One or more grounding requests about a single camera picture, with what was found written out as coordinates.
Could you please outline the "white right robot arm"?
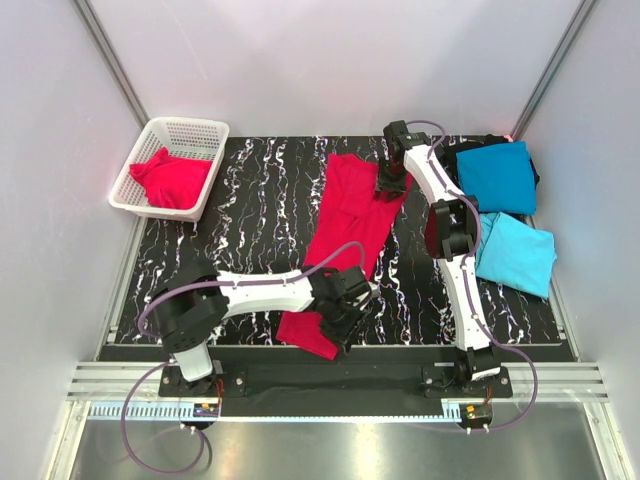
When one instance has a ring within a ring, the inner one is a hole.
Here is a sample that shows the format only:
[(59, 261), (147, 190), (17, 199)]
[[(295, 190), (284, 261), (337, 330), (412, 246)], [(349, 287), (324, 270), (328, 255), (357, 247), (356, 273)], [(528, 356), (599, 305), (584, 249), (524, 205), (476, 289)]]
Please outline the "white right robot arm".
[(444, 280), (455, 323), (456, 359), (444, 388), (466, 396), (486, 395), (500, 382), (501, 361), (483, 313), (476, 281), (476, 252), (481, 240), (477, 200), (465, 195), (440, 164), (424, 133), (412, 133), (403, 120), (383, 129), (388, 154), (379, 161), (375, 195), (395, 200), (411, 178), (428, 203), (424, 242)]

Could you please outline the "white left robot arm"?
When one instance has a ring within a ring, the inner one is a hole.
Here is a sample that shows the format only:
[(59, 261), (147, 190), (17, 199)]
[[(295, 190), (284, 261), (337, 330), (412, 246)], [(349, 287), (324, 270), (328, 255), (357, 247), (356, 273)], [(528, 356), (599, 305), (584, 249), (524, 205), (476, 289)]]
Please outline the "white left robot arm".
[(198, 268), (189, 282), (166, 283), (144, 310), (181, 384), (196, 396), (215, 386), (216, 372), (207, 341), (232, 316), (280, 311), (320, 316), (321, 335), (347, 345), (365, 308), (379, 296), (358, 265), (343, 270), (307, 265), (280, 274), (236, 274)]

